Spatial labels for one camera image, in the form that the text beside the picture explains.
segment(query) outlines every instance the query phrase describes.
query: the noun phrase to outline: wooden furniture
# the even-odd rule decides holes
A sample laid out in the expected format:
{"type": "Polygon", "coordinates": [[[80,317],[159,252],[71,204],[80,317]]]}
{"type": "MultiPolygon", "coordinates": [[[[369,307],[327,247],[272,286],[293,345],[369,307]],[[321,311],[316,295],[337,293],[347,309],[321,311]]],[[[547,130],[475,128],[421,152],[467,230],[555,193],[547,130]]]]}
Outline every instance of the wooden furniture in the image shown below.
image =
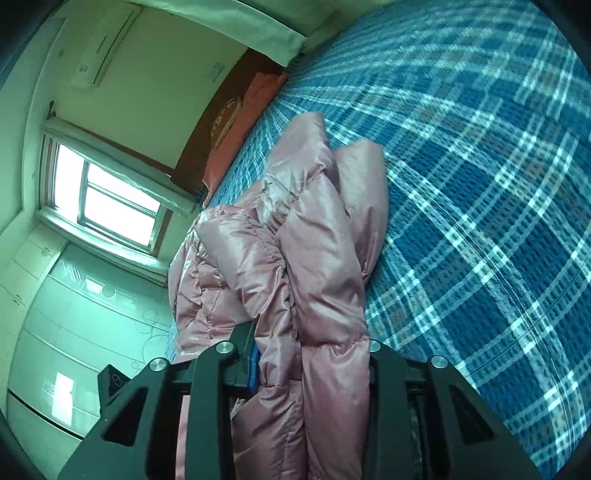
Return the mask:
{"type": "Polygon", "coordinates": [[[235,97],[242,98],[258,72],[280,75],[283,67],[262,53],[249,48],[238,60],[226,79],[220,85],[178,159],[171,180],[193,195],[205,188],[203,172],[211,150],[212,123],[224,104],[235,97]]]}

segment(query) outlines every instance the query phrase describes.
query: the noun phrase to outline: cabinet door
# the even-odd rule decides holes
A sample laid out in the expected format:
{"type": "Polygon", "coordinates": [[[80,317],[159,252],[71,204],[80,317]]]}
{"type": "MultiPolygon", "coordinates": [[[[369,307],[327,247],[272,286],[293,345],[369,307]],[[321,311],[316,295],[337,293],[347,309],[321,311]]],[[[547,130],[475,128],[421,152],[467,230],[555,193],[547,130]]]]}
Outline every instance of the cabinet door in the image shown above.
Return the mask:
{"type": "Polygon", "coordinates": [[[0,287],[0,332],[6,331],[18,336],[24,320],[25,306],[5,288],[0,287]]]}
{"type": "Polygon", "coordinates": [[[47,225],[40,223],[29,235],[28,240],[45,250],[50,256],[56,255],[61,251],[61,246],[66,239],[47,225]]]}
{"type": "Polygon", "coordinates": [[[12,260],[0,278],[0,285],[18,301],[26,305],[37,285],[37,281],[37,278],[12,260]]]}
{"type": "Polygon", "coordinates": [[[41,278],[53,257],[46,250],[26,240],[18,249],[17,254],[14,256],[14,261],[34,277],[41,278]]]}

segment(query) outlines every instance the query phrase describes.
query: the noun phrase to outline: pink down jacket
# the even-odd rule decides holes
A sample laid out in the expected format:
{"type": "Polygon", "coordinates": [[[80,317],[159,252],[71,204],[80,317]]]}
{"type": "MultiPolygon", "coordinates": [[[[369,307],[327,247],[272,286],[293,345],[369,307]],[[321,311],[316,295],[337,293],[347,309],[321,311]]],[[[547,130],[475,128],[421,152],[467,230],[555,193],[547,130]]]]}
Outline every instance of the pink down jacket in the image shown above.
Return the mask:
{"type": "MultiPolygon", "coordinates": [[[[258,393],[232,412],[241,480],[359,479],[368,425],[364,286],[388,219],[382,148],[332,151],[319,113],[295,117],[236,202],[204,210],[169,273],[180,355],[256,322],[258,393]]],[[[188,398],[177,479],[184,478],[188,398]]]]}

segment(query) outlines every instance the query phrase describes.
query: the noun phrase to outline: bed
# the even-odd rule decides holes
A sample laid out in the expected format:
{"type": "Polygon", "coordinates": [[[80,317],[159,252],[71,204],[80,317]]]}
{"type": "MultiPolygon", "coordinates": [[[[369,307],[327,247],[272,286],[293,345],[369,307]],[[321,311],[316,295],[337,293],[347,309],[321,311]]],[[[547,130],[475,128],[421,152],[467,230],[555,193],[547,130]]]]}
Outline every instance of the bed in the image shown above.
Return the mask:
{"type": "Polygon", "coordinates": [[[296,114],[384,146],[390,222],[372,337],[448,357],[543,473],[591,420],[591,78],[527,0],[399,2],[304,56],[210,205],[296,114]]]}

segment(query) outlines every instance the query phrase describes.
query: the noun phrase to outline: wall outlet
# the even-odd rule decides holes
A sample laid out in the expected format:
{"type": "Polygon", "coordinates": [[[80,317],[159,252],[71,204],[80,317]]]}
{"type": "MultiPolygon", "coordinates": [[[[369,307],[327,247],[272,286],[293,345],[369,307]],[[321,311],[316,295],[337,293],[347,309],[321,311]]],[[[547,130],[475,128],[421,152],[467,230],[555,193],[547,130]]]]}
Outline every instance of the wall outlet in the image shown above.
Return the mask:
{"type": "Polygon", "coordinates": [[[212,82],[215,82],[217,78],[220,76],[220,73],[223,71],[225,65],[223,63],[219,63],[218,61],[213,64],[213,67],[207,73],[207,78],[212,82]]]}

